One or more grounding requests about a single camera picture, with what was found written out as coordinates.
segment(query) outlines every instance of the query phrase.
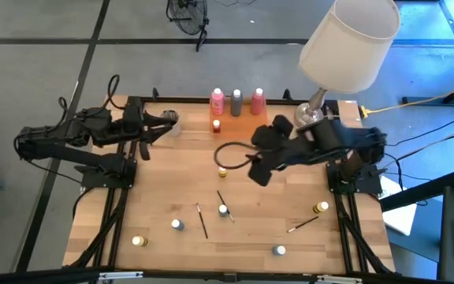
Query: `white lamp shade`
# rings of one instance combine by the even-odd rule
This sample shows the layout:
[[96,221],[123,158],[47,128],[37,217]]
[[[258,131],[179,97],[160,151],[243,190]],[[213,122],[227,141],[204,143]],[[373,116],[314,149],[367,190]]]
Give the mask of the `white lamp shade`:
[[336,0],[300,53],[299,66],[327,90],[370,87],[400,26],[392,0]]

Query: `gray floor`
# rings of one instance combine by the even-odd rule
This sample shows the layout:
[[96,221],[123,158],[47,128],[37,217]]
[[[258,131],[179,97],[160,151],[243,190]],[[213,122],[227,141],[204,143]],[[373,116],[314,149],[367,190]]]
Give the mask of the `gray floor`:
[[[89,38],[102,0],[0,0],[0,37]],[[211,38],[306,38],[332,1],[258,0],[250,6],[224,7],[209,1]],[[435,2],[398,2],[402,25],[398,39],[454,39]],[[112,0],[101,38],[187,38],[164,16],[164,0]],[[212,88],[245,92],[261,87],[271,98],[289,88],[298,99],[317,87],[297,68],[301,46],[192,45],[97,46],[87,74],[80,107],[100,104],[106,84],[121,74],[120,94],[205,96]],[[18,160],[11,141],[25,125],[55,123],[58,96],[71,98],[87,46],[0,45],[0,272],[13,269],[23,234],[43,182],[43,175]],[[440,95],[454,89],[454,46],[394,46],[368,90],[355,95],[330,94],[331,99],[356,99],[369,109],[398,104],[404,95]],[[418,135],[454,119],[454,108],[408,107],[373,114],[363,121],[388,133],[390,143]],[[395,156],[454,131],[454,125],[386,151]],[[389,159],[380,164],[385,165]],[[404,173],[435,178],[454,171],[454,140],[433,146],[402,162]],[[60,171],[76,178],[73,165]],[[422,181],[404,178],[411,187]],[[78,185],[58,178],[36,243],[30,269],[61,266],[71,226]],[[396,269],[404,275],[435,278],[437,265],[392,247]]]

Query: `small cap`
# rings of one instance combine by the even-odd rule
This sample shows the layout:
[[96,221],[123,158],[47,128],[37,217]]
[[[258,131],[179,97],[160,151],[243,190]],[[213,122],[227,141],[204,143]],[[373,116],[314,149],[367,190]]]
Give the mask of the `small cap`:
[[276,247],[276,251],[277,251],[277,253],[284,255],[287,250],[283,245],[278,245]]
[[144,243],[144,239],[141,236],[135,236],[132,238],[133,245],[142,245]]
[[226,213],[227,212],[227,206],[225,205],[220,205],[218,206],[218,210],[221,212],[221,213]]
[[327,209],[329,209],[329,204],[326,203],[325,201],[323,201],[323,202],[320,202],[320,207],[321,207],[323,210],[327,210]]
[[171,222],[171,226],[172,226],[173,228],[179,227],[179,226],[180,226],[180,220],[174,219],[174,220]]

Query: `wooden tabletop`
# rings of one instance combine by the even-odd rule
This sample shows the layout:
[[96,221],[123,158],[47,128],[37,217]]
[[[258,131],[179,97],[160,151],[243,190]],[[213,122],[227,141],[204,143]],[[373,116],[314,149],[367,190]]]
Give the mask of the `wooden tabletop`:
[[[127,97],[117,96],[117,105]],[[340,119],[346,126],[361,127],[354,101],[339,101]],[[138,156],[134,187],[129,190],[116,268],[170,271],[234,271],[260,273],[345,273],[337,213],[327,186],[324,164],[290,166],[274,172],[267,187],[247,176],[249,166],[218,176],[213,151],[227,142],[210,132],[207,104],[147,103],[153,115],[173,109],[180,115],[181,134],[164,136],[150,147],[150,161]],[[283,114],[293,121],[293,106],[267,106],[268,120]],[[113,119],[121,110],[112,111]],[[93,152],[115,152],[116,145]],[[224,164],[244,160],[246,149],[226,148],[220,155]],[[235,222],[218,215],[219,190]],[[98,233],[107,189],[94,189],[79,203],[73,222],[64,264],[72,263]],[[312,208],[327,201],[330,209],[320,217],[287,233],[315,216]],[[358,194],[356,202],[362,233],[382,262],[394,269],[385,224],[379,203]],[[196,203],[202,209],[209,238],[204,236]],[[183,231],[171,227],[173,219],[183,221]],[[136,247],[132,238],[148,239]],[[111,236],[107,238],[102,263],[107,263]],[[286,247],[284,256],[271,248]],[[358,270],[355,242],[350,236],[354,267]]]

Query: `fan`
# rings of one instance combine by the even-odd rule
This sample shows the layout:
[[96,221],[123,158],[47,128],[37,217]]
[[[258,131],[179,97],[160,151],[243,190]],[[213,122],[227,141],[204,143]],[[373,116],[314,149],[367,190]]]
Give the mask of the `fan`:
[[207,0],[168,0],[166,7],[166,16],[169,21],[177,24],[178,28],[188,34],[197,35],[199,38],[195,45],[195,51],[199,51],[203,45],[208,33],[206,32],[206,25],[210,23],[207,18],[208,6]]

